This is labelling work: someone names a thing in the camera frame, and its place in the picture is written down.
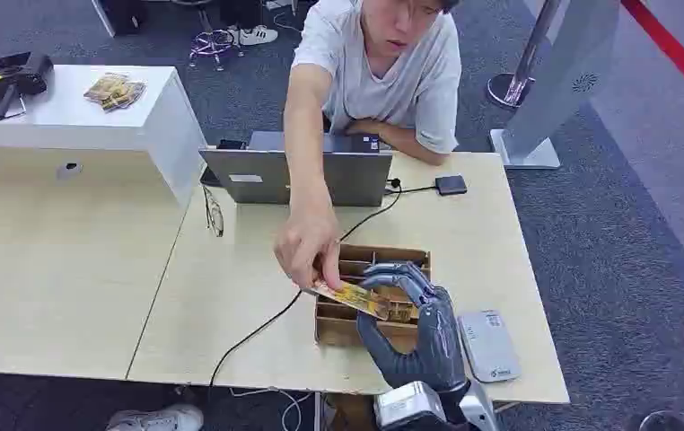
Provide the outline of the person's right hand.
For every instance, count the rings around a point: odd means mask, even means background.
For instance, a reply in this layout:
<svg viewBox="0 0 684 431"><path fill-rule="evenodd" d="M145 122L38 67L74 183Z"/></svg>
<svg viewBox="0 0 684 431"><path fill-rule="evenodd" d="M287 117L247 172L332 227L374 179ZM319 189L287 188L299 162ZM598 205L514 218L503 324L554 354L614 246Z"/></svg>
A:
<svg viewBox="0 0 684 431"><path fill-rule="evenodd" d="M290 215L276 239L274 253L285 274L301 289L318 283L332 290L342 285L338 219L328 202L290 206Z"/></svg>

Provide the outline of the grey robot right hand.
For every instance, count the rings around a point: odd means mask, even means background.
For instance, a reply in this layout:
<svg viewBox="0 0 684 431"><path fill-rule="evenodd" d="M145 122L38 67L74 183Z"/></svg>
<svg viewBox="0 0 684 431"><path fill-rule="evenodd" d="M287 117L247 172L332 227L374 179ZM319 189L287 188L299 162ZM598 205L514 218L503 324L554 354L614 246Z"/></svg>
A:
<svg viewBox="0 0 684 431"><path fill-rule="evenodd" d="M379 263L367 268L360 287L370 290L375 286L401 289L418 310L417 343L407 354L391 345L372 316L357 314L359 337L385 382L392 388L422 382L437 392L464 387L468 377L447 290L433 285L420 268L408 261Z"/></svg>

